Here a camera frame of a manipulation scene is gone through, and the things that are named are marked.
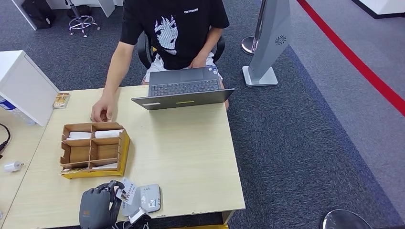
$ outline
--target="man's arm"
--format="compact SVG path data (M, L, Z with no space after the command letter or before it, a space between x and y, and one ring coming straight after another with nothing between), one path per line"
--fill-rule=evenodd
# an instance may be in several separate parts
M118 46L111 58L111 64L108 69L103 95L114 95L125 75L128 73L133 51L134 45L123 42L118 43Z
M194 60L190 64L190 68L202 68L205 67L205 62L207 60L208 55L218 43L219 38L222 35L222 30L219 28L211 27L208 31L207 41L205 42L204 46L198 53L198 55L194 58Z
M128 72L129 65L132 59L134 45L119 42L107 73L106 86L103 90L103 95L96 104L94 104L91 112L91 121L93 122L110 122L115 109L114 94L117 91L120 83Z

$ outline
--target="chair wheel base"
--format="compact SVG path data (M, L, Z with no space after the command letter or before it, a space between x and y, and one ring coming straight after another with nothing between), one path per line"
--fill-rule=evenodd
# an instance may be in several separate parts
M87 16L87 15L83 15L83 16L77 16L75 18L73 18L70 22L69 22L69 31L70 31L70 35L73 35L74 32L72 32L72 30L81 30L83 37L87 37L87 33L85 32L85 29L91 25L97 26L97 30L100 30L101 27L99 27L96 22L94 21L92 16Z

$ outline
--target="cardboard organizer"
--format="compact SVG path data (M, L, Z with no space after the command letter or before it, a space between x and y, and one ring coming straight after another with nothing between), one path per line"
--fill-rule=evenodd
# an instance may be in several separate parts
M123 130L119 137L95 138L96 131ZM91 132L90 139L67 140L70 132ZM60 157L65 178L123 176L127 164L129 136L118 123L64 125ZM113 168L96 168L117 163Z

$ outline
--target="laptop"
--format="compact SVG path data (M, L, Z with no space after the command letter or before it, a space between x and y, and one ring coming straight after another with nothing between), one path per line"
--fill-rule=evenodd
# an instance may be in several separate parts
M147 110L224 103L235 89L221 89L216 67L150 73L148 97L131 100Z

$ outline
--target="laptop keyboard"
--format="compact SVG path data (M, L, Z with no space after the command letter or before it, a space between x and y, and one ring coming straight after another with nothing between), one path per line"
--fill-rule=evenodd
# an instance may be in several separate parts
M150 86L151 90L150 96L206 92L219 89L220 87L218 80L203 80L186 83L168 83Z

